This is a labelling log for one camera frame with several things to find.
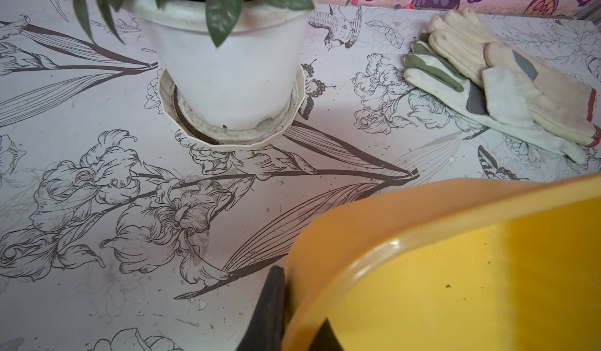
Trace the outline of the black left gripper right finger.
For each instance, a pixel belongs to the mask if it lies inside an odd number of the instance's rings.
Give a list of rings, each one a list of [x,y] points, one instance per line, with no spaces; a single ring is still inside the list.
[[[326,319],[311,342],[309,351],[344,351],[337,339],[330,321]]]

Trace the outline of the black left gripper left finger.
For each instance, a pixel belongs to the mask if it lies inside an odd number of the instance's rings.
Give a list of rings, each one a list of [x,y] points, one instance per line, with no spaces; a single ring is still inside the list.
[[[237,351],[280,351],[284,333],[285,273],[271,267]]]

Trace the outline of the yellow plastic storage tray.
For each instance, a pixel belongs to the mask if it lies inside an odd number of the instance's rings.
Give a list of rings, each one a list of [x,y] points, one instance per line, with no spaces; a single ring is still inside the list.
[[[286,261],[284,350],[598,350],[600,177],[453,179],[316,218]]]

